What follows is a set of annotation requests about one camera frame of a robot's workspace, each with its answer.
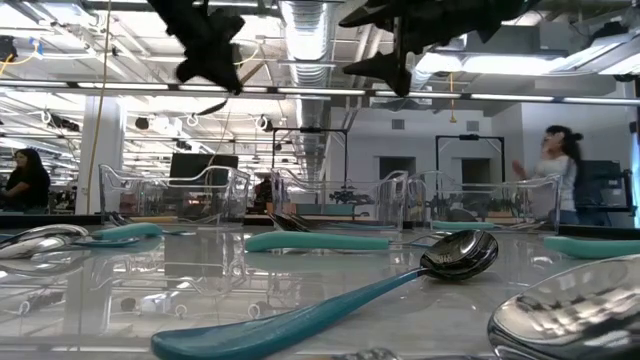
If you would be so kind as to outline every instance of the metal frame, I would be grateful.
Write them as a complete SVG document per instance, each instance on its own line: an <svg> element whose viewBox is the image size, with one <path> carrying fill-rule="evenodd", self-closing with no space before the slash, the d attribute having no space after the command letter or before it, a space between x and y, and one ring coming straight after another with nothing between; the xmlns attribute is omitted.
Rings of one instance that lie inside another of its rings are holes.
<svg viewBox="0 0 640 360"><path fill-rule="evenodd" d="M440 139L458 139L460 141L479 141L481 139L487 140L487 142L495 148L489 140L500 141L500 161L502 164L502 182L506 181L505 171L505 156L504 156L504 137L502 136L481 136L481 135L436 135L436 170L440 171Z"/></svg>
<svg viewBox="0 0 640 360"><path fill-rule="evenodd" d="M298 131L301 134L318 133L342 133L344 134L344 182L347 182L347 170L349 168L349 130L348 129L325 129L325 128L287 128L274 127L271 138L271 168L276 166L276 134L278 131Z"/></svg>

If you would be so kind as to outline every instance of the cable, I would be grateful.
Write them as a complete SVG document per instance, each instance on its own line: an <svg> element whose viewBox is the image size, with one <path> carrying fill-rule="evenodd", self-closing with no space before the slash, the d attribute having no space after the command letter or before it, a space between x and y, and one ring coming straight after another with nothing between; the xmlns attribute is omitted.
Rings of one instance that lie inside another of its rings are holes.
<svg viewBox="0 0 640 360"><path fill-rule="evenodd" d="M104 103L104 91L107 87L107 56L109 54L109 28L111 25L111 0L107 3L107 26L104 38L104 61L102 62L102 89L100 89L100 101L98 103L98 118L96 119L96 130L93 134L93 146L91 148L91 161L89 162L89 177L87 181L87 215L91 213L91 180L93 179L93 164L96 160L96 149L98 147L98 134L100 133L100 122L102 120L102 105Z"/></svg>
<svg viewBox="0 0 640 360"><path fill-rule="evenodd" d="M7 64L9 63L9 61L11 61L11 59L13 59L13 54L9 54L6 60L2 63L2 68L0 68L0 76L2 76L2 74L4 73L4 69L7 67Z"/></svg>
<svg viewBox="0 0 640 360"><path fill-rule="evenodd" d="M38 44L36 43L36 44L34 44L34 45L33 45L33 52L31 53L31 55L29 55L29 57L28 57L28 58L26 58L26 59L24 59L24 60L20 60L20 61L18 61L18 62L14 62L14 63L12 63L12 62L10 62L10 61L11 61L11 59L13 59L13 55L9 55L9 56L11 56L11 57L10 57L10 58L8 57L4 62L0 62L0 64L2 64L2 65L3 65L3 66L2 66L3 68L4 68L5 66L22 65L22 64L24 64L24 63L27 63L27 62L31 61L31 59L33 59L33 57L34 57L34 56L36 56L36 54L37 54L37 53L38 53Z"/></svg>
<svg viewBox="0 0 640 360"><path fill-rule="evenodd" d="M249 62L249 61L253 60L256 57L256 55L258 55L258 52L261 49L260 44L257 41L253 41L253 40L239 40L239 41L246 41L246 42L252 43L253 45L256 45L256 49L253 51L253 54L251 54L251 56L249 56L248 58L246 58L244 60L241 60L241 61L238 61L236 63L233 63L233 65L242 65L242 64L244 64L246 62Z"/></svg>

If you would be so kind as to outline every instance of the computer monitor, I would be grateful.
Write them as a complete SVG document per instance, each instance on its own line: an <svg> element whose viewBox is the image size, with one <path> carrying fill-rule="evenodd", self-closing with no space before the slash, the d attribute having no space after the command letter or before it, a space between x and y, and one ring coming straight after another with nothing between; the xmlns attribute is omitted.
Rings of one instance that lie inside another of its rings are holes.
<svg viewBox="0 0 640 360"><path fill-rule="evenodd" d="M226 166L238 168L238 157L233 155L211 155L175 153L171 157L169 176L172 178L192 178L198 176L207 166ZM214 170L207 185L225 185L228 179L228 171L224 169ZM205 177L196 181L171 181L171 185L205 185Z"/></svg>

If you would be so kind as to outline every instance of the table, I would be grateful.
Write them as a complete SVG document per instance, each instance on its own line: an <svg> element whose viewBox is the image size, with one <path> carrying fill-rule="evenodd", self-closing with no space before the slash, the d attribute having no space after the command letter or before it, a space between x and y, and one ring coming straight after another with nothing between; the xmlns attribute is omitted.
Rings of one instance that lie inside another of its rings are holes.
<svg viewBox="0 0 640 360"><path fill-rule="evenodd" d="M8 267L24 269L24 263L0 261L1 357L153 359L147 349L157 331L247 321L258 313L315 304L417 267L422 254L400 247L377 254L304 255L312 259L244 253L245 239L271 230L245 227L167 237L152 244L155 249L137 254L111 250L49 255L41 260L72 266L39 278L15 275ZM499 258L476 278L461 284L413 281L272 359L371 347L387 347L406 359L491 355L486 324L496 306L584 263L544 249L536 235L496 237Z"/></svg>

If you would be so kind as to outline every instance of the clear plastic container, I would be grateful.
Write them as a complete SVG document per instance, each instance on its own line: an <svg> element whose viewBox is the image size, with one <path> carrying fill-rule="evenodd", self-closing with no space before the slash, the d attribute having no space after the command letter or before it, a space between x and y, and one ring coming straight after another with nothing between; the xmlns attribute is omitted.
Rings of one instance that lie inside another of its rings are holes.
<svg viewBox="0 0 640 360"><path fill-rule="evenodd" d="M557 232L560 176L503 184L449 184L430 203L431 230Z"/></svg>
<svg viewBox="0 0 640 360"><path fill-rule="evenodd" d="M460 186L455 180L442 171L425 171L411 175L407 180L405 220L411 222L414 229L429 228L431 204L436 199L437 191L459 189Z"/></svg>
<svg viewBox="0 0 640 360"><path fill-rule="evenodd" d="M406 171L396 171L378 182L306 181L273 169L275 213L324 228L400 231L407 178Z"/></svg>
<svg viewBox="0 0 640 360"><path fill-rule="evenodd" d="M225 166L207 167L193 178L154 177L100 165L100 207L133 221L163 226L242 226L249 174Z"/></svg>

